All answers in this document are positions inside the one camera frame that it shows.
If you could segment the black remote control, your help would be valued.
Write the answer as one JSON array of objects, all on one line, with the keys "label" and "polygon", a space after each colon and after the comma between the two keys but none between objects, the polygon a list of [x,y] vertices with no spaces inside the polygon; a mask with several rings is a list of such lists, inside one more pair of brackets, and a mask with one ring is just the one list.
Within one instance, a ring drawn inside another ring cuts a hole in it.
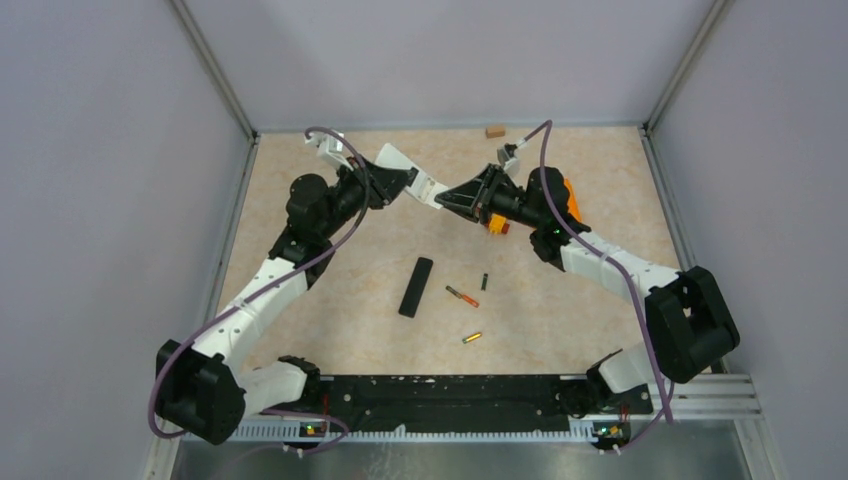
[{"label": "black remote control", "polygon": [[419,257],[416,260],[398,309],[398,313],[401,316],[408,318],[415,317],[433,265],[434,262],[429,258]]}]

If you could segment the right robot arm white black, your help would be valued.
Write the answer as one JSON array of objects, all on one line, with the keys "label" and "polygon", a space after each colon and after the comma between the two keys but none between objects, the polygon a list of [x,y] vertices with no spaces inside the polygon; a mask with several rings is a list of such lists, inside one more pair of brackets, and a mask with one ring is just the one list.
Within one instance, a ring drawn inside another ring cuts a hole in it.
[{"label": "right robot arm white black", "polygon": [[442,188],[430,202],[474,223],[501,216],[531,228],[539,259],[633,302],[642,340],[596,362],[586,397],[612,412],[637,386],[668,380],[684,384],[735,350],[740,334],[715,276],[655,264],[606,241],[570,211],[571,192],[560,171],[535,168],[525,186],[488,165],[473,179]]}]

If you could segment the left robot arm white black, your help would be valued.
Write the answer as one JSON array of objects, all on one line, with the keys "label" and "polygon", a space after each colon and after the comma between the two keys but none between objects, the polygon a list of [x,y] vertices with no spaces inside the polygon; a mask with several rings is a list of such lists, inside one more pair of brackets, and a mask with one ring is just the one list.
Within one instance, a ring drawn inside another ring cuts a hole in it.
[{"label": "left robot arm white black", "polygon": [[252,280],[211,322],[184,342],[170,340],[156,356],[156,379],[148,420],[155,435],[166,420],[180,434],[213,445],[227,440],[246,417],[279,404],[308,413],[319,404],[317,368],[285,357],[250,372],[242,366],[265,331],[320,278],[337,245],[332,236],[345,224],[359,225],[370,209],[391,204],[419,171],[369,161],[337,171],[330,185],[304,174],[289,188],[287,223]]}]

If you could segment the gold green AAA battery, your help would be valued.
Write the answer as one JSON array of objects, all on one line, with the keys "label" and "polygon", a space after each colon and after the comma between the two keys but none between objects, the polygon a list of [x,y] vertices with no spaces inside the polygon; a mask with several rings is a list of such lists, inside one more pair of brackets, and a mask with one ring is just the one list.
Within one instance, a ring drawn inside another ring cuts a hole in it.
[{"label": "gold green AAA battery", "polygon": [[471,335],[468,335],[462,339],[463,344],[468,344],[482,337],[482,332],[475,332]]}]

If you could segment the orange AAA battery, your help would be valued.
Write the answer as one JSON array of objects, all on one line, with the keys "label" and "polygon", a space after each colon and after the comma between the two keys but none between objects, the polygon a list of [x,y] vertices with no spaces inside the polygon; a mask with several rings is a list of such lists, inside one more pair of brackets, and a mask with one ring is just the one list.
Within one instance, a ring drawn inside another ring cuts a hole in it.
[{"label": "orange AAA battery", "polygon": [[464,294],[464,293],[462,293],[462,292],[460,292],[460,291],[456,290],[455,288],[451,287],[450,285],[446,285],[446,286],[445,286],[445,289],[446,289],[446,290],[447,290],[447,291],[448,291],[451,295],[453,295],[454,297],[456,297],[456,298],[458,298],[458,299],[460,299],[460,300],[462,300],[462,301],[464,301],[464,302],[468,303],[469,305],[473,306],[474,308],[478,308],[478,307],[480,306],[480,304],[479,304],[479,302],[478,302],[477,300],[475,300],[474,298],[470,297],[469,295],[466,295],[466,294]]}]

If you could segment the small wooden block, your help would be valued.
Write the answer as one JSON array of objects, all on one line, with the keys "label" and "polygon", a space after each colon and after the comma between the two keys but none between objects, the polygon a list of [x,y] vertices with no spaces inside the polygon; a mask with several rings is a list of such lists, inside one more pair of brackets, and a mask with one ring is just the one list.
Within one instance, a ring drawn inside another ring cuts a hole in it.
[{"label": "small wooden block", "polygon": [[506,128],[503,125],[490,125],[485,128],[484,133],[487,139],[500,138],[505,136]]}]

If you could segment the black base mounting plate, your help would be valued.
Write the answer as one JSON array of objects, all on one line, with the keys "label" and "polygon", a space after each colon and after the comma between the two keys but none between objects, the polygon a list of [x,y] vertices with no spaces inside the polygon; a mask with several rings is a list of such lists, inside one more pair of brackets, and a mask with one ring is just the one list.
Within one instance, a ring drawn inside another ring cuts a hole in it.
[{"label": "black base mounting plate", "polygon": [[646,386],[613,394],[583,375],[337,375],[310,380],[284,404],[324,414],[353,433],[565,432],[593,415],[614,420],[654,411]]}]

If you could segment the white remote control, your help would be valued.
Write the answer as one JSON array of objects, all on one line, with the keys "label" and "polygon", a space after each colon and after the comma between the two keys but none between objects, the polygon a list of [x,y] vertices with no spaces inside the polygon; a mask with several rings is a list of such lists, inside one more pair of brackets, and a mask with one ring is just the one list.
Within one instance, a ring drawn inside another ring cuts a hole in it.
[{"label": "white remote control", "polygon": [[436,201],[436,196],[448,190],[448,187],[424,171],[409,157],[403,154],[391,143],[386,143],[378,152],[376,165],[388,169],[406,170],[410,179],[404,192],[423,205],[434,209],[443,206]]}]

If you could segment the orange toy carrot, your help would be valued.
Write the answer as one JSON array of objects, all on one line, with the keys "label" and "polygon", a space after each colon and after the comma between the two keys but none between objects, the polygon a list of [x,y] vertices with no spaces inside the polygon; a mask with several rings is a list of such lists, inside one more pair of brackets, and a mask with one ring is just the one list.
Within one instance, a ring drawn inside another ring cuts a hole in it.
[{"label": "orange toy carrot", "polygon": [[564,179],[564,186],[569,193],[569,198],[567,202],[568,211],[571,216],[578,222],[582,221],[581,212],[578,206],[578,201],[576,197],[576,193],[574,191],[573,185],[568,178]]}]

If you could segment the yellow toy car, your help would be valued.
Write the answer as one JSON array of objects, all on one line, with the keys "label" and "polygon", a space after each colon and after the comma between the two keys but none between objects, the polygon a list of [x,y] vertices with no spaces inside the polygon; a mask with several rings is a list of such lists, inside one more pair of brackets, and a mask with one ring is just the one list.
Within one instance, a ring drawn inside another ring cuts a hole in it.
[{"label": "yellow toy car", "polygon": [[506,217],[493,214],[486,223],[486,228],[493,235],[506,235],[509,232],[510,223]]}]

